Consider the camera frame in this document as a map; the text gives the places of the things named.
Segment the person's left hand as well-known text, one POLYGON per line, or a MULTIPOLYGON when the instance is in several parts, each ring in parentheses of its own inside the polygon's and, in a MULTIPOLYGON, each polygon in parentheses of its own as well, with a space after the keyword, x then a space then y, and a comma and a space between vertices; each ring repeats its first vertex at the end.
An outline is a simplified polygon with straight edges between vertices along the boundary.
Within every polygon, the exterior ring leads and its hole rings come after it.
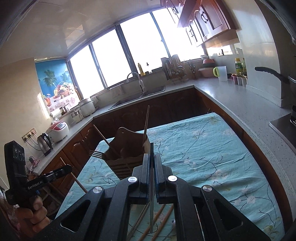
POLYGON ((15 210, 16 218, 20 224, 21 237, 26 240, 32 239, 51 222, 47 217, 47 209, 43 206, 41 197, 35 197, 32 207, 32 210, 22 207, 15 210))

